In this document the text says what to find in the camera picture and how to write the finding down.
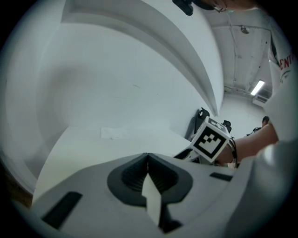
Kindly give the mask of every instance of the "gray surface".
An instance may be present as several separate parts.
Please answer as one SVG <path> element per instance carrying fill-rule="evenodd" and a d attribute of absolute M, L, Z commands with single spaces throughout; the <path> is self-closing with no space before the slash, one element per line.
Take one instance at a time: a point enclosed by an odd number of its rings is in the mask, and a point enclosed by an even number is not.
<path fill-rule="evenodd" d="M 159 155 L 186 170 L 193 187 L 184 200 L 168 205 L 172 219 L 183 225 L 163 234 L 144 208 L 116 199 L 107 187 L 113 168 L 139 155 L 83 169 L 42 196 L 33 206 L 43 216 L 68 191 L 83 194 L 61 231 L 74 237 L 239 237 L 254 232 L 282 205 L 297 174 L 297 140 L 269 146 L 242 161 L 235 171 Z M 212 172 L 233 175 L 230 182 Z"/>

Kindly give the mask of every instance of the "bracelet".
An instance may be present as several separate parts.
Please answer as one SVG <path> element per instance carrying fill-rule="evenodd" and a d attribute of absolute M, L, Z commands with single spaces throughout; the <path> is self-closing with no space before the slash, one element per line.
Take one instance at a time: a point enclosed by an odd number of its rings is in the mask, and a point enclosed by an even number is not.
<path fill-rule="evenodd" d="M 238 168 L 237 149 L 236 149 L 236 143 L 235 143 L 233 137 L 231 137 L 231 139 L 229 140 L 228 145 L 231 148 L 231 152 L 232 152 L 232 155 L 233 155 L 233 162 L 235 162 L 236 168 Z"/>

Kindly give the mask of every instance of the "black slot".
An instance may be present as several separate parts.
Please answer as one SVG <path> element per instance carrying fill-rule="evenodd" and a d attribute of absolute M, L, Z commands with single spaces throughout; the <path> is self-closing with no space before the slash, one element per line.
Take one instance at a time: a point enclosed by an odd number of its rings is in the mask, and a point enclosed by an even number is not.
<path fill-rule="evenodd" d="M 81 199 L 78 192 L 67 193 L 42 219 L 53 228 L 59 229 Z"/>
<path fill-rule="evenodd" d="M 222 174 L 222 173 L 216 173 L 216 172 L 212 173 L 210 177 L 214 177 L 216 179 L 221 179 L 228 182 L 230 182 L 233 178 L 233 176 Z"/>

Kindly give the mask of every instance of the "ceiling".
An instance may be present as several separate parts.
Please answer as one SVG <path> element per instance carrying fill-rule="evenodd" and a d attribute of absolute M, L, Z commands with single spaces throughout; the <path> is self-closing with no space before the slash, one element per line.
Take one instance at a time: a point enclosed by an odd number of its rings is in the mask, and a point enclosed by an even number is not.
<path fill-rule="evenodd" d="M 272 95 L 268 50 L 271 40 L 269 16 L 262 10 L 223 12 L 203 10 L 217 40 L 224 70 L 226 93 L 250 96 L 261 79 L 258 95 Z"/>

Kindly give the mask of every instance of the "white cube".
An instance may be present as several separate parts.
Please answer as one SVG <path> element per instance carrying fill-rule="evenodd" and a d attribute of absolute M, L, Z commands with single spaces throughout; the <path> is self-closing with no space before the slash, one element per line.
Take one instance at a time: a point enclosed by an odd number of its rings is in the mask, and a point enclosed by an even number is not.
<path fill-rule="evenodd" d="M 228 129 L 210 117 L 206 117 L 197 130 L 190 148 L 212 163 L 229 140 Z"/>

